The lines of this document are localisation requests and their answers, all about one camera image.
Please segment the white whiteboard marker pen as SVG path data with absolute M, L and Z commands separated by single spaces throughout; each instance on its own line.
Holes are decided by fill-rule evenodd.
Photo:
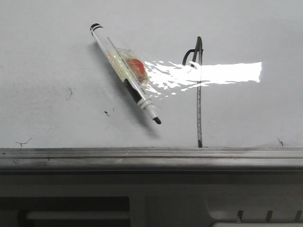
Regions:
M 138 107 L 161 124 L 153 102 L 145 92 L 149 77 L 143 62 L 132 50 L 114 42 L 101 24 L 92 24 L 90 32 Z

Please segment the grey aluminium whiteboard tray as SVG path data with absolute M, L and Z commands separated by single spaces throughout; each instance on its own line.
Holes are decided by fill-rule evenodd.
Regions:
M 301 148 L 3 148 L 2 173 L 302 171 Z

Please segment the white whiteboard surface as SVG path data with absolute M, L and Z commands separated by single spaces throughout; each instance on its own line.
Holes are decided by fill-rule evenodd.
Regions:
M 101 24 L 150 77 L 156 124 L 90 33 Z M 303 145 L 300 0 L 3 0 L 2 148 Z

